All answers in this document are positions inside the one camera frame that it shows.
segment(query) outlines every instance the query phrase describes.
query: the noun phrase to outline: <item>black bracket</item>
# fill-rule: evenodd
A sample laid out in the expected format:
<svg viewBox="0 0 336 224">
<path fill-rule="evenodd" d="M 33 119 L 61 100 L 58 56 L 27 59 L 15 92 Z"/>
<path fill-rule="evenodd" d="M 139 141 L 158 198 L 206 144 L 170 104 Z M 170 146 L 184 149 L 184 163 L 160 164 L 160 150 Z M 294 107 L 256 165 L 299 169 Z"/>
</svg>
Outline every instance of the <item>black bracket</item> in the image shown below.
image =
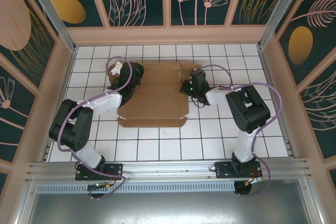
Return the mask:
<svg viewBox="0 0 336 224">
<path fill-rule="evenodd" d="M 255 174 L 252 172 L 255 171 L 260 177 L 262 177 L 260 162 L 254 161 L 248 167 L 240 170 L 239 174 L 232 167 L 232 163 L 229 162 L 216 162 L 215 163 L 215 172 L 217 178 L 251 178 L 255 177 Z"/>
<path fill-rule="evenodd" d="M 111 175 L 121 176 L 122 175 L 122 164 L 105 164 L 104 173 L 111 173 Z M 100 181 L 100 180 L 110 180 L 110 177 L 101 176 L 87 169 L 85 166 L 79 164 L 76 169 L 76 181 Z"/>
</svg>

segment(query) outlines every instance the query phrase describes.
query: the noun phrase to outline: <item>metal base plate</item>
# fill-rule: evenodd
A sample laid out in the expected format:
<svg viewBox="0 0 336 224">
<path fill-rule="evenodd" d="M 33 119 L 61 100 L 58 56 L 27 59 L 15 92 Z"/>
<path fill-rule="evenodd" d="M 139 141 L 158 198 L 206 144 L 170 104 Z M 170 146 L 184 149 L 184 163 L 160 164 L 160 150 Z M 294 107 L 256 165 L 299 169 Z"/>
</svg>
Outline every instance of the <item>metal base plate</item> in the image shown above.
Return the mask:
<svg viewBox="0 0 336 224">
<path fill-rule="evenodd" d="M 110 172 L 112 175 L 122 175 L 122 164 L 106 164 L 105 172 Z M 76 181 L 98 181 L 98 180 L 110 180 L 109 177 L 100 176 L 87 168 L 83 165 L 78 165 L 77 172 L 75 176 Z"/>
<path fill-rule="evenodd" d="M 251 171 L 255 171 L 260 177 L 262 177 L 262 172 L 260 168 L 260 162 L 254 161 L 251 165 L 243 169 L 239 175 L 235 173 L 231 166 L 231 162 L 216 162 L 216 177 L 217 178 L 251 178 L 256 175 Z"/>
</svg>

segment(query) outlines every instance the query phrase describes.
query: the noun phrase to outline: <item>cardboard box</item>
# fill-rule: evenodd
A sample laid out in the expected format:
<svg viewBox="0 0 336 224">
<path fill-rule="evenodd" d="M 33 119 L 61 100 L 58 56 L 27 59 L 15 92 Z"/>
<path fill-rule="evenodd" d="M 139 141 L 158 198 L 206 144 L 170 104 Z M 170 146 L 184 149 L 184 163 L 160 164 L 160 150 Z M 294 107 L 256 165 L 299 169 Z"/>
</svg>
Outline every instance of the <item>cardboard box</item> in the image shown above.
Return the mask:
<svg viewBox="0 0 336 224">
<path fill-rule="evenodd" d="M 141 86 L 133 97 L 118 108 L 123 127 L 181 127 L 189 113 L 188 97 L 180 93 L 196 63 L 144 63 Z M 108 72 L 110 83 L 117 76 Z"/>
</svg>

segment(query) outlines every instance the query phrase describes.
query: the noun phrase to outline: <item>grid tile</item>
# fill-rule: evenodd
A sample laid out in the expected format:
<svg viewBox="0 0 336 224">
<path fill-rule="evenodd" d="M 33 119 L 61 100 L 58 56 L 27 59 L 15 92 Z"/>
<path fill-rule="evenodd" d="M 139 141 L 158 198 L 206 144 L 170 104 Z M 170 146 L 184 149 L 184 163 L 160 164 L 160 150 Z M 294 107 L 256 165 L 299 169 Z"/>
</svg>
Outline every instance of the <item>grid tile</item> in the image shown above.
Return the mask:
<svg viewBox="0 0 336 224">
<path fill-rule="evenodd" d="M 176 46 L 160 45 L 160 58 L 161 57 L 176 57 Z"/>
<path fill-rule="evenodd" d="M 159 160 L 159 140 L 139 140 L 138 160 Z"/>
<path fill-rule="evenodd" d="M 115 161 L 136 161 L 138 140 L 117 141 Z"/>
<path fill-rule="evenodd" d="M 176 45 L 177 57 L 192 57 L 193 48 L 192 45 Z"/>
<path fill-rule="evenodd" d="M 160 160 L 181 159 L 181 146 L 179 139 L 160 140 Z"/>
<path fill-rule="evenodd" d="M 202 137 L 222 137 L 218 119 L 200 119 Z"/>
<path fill-rule="evenodd" d="M 199 120 L 188 119 L 181 127 L 181 138 L 200 138 L 201 131 Z"/>
<path fill-rule="evenodd" d="M 240 44 L 226 44 L 225 45 L 227 56 L 242 56 Z"/>
<path fill-rule="evenodd" d="M 94 47 L 79 47 L 76 59 L 92 59 Z"/>
<path fill-rule="evenodd" d="M 85 93 L 85 88 L 68 88 L 66 99 L 71 99 L 73 101 L 83 100 Z"/>
<path fill-rule="evenodd" d="M 201 139 L 181 139 L 182 159 L 203 159 Z"/>
<path fill-rule="evenodd" d="M 127 46 L 126 58 L 142 58 L 143 46 Z"/>
<path fill-rule="evenodd" d="M 160 139 L 180 138 L 180 128 L 160 128 Z"/>
<path fill-rule="evenodd" d="M 117 139 L 118 122 L 100 121 L 98 124 L 97 140 Z"/>
<path fill-rule="evenodd" d="M 258 56 L 258 50 L 255 44 L 241 44 L 244 56 Z"/>
<path fill-rule="evenodd" d="M 88 76 L 89 73 L 72 73 L 69 82 L 69 87 L 70 88 L 86 87 Z"/>
<path fill-rule="evenodd" d="M 114 56 L 126 57 L 127 46 L 112 46 L 110 50 L 110 58 Z"/>
<path fill-rule="evenodd" d="M 259 56 L 244 57 L 247 69 L 263 69 Z"/>
<path fill-rule="evenodd" d="M 194 57 L 210 56 L 209 46 L 208 45 L 193 45 L 193 55 Z"/>
<path fill-rule="evenodd" d="M 223 141 L 221 138 L 207 138 L 202 140 L 204 159 L 225 158 Z"/>
<path fill-rule="evenodd" d="M 270 157 L 288 157 L 282 136 L 265 137 L 265 142 Z"/>
<path fill-rule="evenodd" d="M 115 156 L 115 146 L 117 142 L 116 141 L 97 141 L 95 149 L 97 152 L 99 152 L 107 162 L 114 161 L 114 156 Z"/>
<path fill-rule="evenodd" d="M 246 69 L 243 57 L 228 57 L 230 69 Z"/>
<path fill-rule="evenodd" d="M 210 56 L 226 56 L 223 44 L 209 45 Z"/>
<path fill-rule="evenodd" d="M 93 51 L 93 57 L 108 59 L 110 57 L 110 49 L 110 46 L 95 47 L 95 50 Z"/>
<path fill-rule="evenodd" d="M 255 45 L 80 47 L 65 97 L 79 101 L 101 94 L 104 87 L 110 85 L 105 74 L 108 56 L 126 54 L 133 62 L 196 62 L 203 66 L 211 62 L 231 72 L 235 87 L 250 81 L 266 82 Z M 219 68 L 209 67 L 204 71 L 211 86 L 229 84 L 227 73 Z M 255 87 L 274 116 L 275 109 L 268 88 Z M 188 100 L 190 112 L 181 128 L 123 128 L 117 121 L 117 109 L 113 109 L 93 118 L 90 143 L 108 161 L 231 158 L 237 145 L 238 127 L 228 105 L 199 109 L 190 97 Z M 261 157 L 287 156 L 278 121 L 263 130 L 257 140 L 256 154 Z M 48 160 L 61 162 L 71 159 L 68 153 L 61 153 L 52 144 Z"/>
<path fill-rule="evenodd" d="M 143 57 L 159 57 L 159 46 L 143 46 Z"/>
<path fill-rule="evenodd" d="M 90 70 L 91 59 L 78 59 L 73 64 L 72 72 L 88 72 Z"/>
</svg>

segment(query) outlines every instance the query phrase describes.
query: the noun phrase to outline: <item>robotic arm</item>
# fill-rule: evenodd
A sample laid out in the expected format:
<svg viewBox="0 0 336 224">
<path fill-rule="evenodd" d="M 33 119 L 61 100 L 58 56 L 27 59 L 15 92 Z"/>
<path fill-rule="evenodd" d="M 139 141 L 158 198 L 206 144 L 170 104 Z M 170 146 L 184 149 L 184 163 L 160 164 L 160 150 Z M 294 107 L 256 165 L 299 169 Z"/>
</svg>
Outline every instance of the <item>robotic arm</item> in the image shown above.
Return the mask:
<svg viewBox="0 0 336 224">
<path fill-rule="evenodd" d="M 190 73 L 191 81 L 184 81 L 180 92 L 205 105 L 226 105 L 230 107 L 237 127 L 238 142 L 232 154 L 231 166 L 236 175 L 249 170 L 255 162 L 251 152 L 257 130 L 266 124 L 270 111 L 253 86 L 233 91 L 220 87 L 210 88 L 202 69 Z"/>
<path fill-rule="evenodd" d="M 61 136 L 61 145 L 72 150 L 73 154 L 85 164 L 101 173 L 106 170 L 105 159 L 96 152 L 90 142 L 88 142 L 92 118 L 111 109 L 123 106 L 131 99 L 133 93 L 136 91 L 136 87 L 141 83 L 144 69 L 141 64 L 132 62 L 130 64 L 132 67 L 132 77 L 127 86 L 119 92 L 105 92 L 105 95 L 99 98 L 93 100 L 90 99 L 90 102 L 81 106 L 74 112 L 74 114 L 71 115 L 70 119 L 76 119 L 76 121 L 74 124 L 67 122 Z M 130 76 L 130 68 L 126 62 L 122 64 L 117 61 L 116 66 L 111 70 L 111 72 L 113 75 L 118 73 L 119 77 L 115 78 L 113 84 L 108 88 L 110 90 L 116 90 L 117 88 L 125 85 Z M 83 101 L 76 102 L 70 99 L 62 102 L 49 130 L 49 136 L 51 139 L 57 140 L 60 128 L 66 116 L 75 106 L 82 102 Z"/>
</svg>

